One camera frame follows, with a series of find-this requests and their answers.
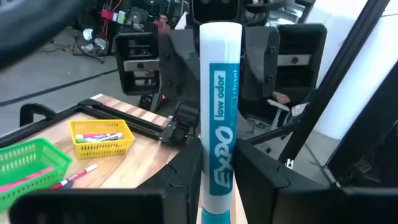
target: yellow basket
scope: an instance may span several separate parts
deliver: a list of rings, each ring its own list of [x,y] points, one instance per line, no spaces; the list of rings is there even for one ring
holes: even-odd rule
[[[134,141],[134,136],[122,119],[70,121],[69,127],[77,158],[79,159],[124,154],[128,152]],[[77,134],[103,133],[122,133],[123,136],[122,139],[115,141],[76,143],[75,136]]]

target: plastic basket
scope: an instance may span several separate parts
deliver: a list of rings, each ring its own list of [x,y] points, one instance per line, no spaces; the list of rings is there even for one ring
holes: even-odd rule
[[[134,136],[122,119],[70,121],[69,127],[79,159],[124,154],[128,152],[134,141]],[[75,136],[77,134],[103,133],[122,133],[123,136],[122,139],[115,141],[76,143]]]
[[[52,167],[38,177],[0,193],[0,212],[19,196],[46,189],[63,180],[72,159],[45,139],[34,139],[0,149],[0,186],[17,182],[28,175]]]

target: gray floor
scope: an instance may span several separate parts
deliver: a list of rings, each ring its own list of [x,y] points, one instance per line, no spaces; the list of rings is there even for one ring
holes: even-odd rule
[[[73,43],[71,37],[73,35],[73,32],[67,30],[56,38],[56,43],[67,46],[66,48],[69,49]],[[54,46],[46,45],[43,47],[45,50],[51,48],[54,48]],[[50,53],[37,52],[23,62],[0,73],[0,101],[42,91],[115,68],[116,60],[114,57],[108,57],[105,63],[101,64],[91,58],[74,57],[70,49]],[[88,82],[1,107],[0,135],[19,127],[19,108],[25,103],[42,103],[55,111],[60,111],[98,93],[134,105],[139,100],[138,97],[125,96],[121,91],[118,73],[111,73]],[[170,108],[162,108],[160,113],[167,116],[164,113],[172,113],[172,111]],[[269,155],[277,159],[288,140],[289,137],[283,140],[276,138],[257,147],[262,151],[271,148]],[[337,140],[313,132],[296,158],[294,170],[308,178],[327,184],[326,178],[320,171],[320,166],[325,165],[338,143]]]

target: green basket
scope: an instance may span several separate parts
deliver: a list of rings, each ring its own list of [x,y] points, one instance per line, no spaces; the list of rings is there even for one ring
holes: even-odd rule
[[[8,209],[19,196],[46,189],[63,180],[72,159],[45,139],[34,139],[0,149],[0,186],[53,167],[38,177],[0,193],[0,212]]]

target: wooden board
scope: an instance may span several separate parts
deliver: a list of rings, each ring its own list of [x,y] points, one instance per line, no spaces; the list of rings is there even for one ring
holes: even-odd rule
[[[163,116],[105,95],[97,95],[94,96],[93,99],[102,102],[106,106],[163,127],[169,123],[169,120]],[[68,169],[67,176],[92,164],[98,164],[96,170],[76,180],[73,188],[135,188],[161,170],[164,165],[178,154],[178,150],[175,148],[161,144],[160,141],[134,133],[136,140],[132,144],[129,152],[125,155],[77,159],[68,128],[68,122],[73,119],[95,118],[78,113],[25,139],[45,138],[68,154],[73,159],[73,163]],[[231,221],[235,224],[247,223],[236,183],[234,183],[233,192]],[[9,223],[5,213],[0,214],[0,224],[3,223]],[[201,223],[201,202],[199,203],[197,223]]]

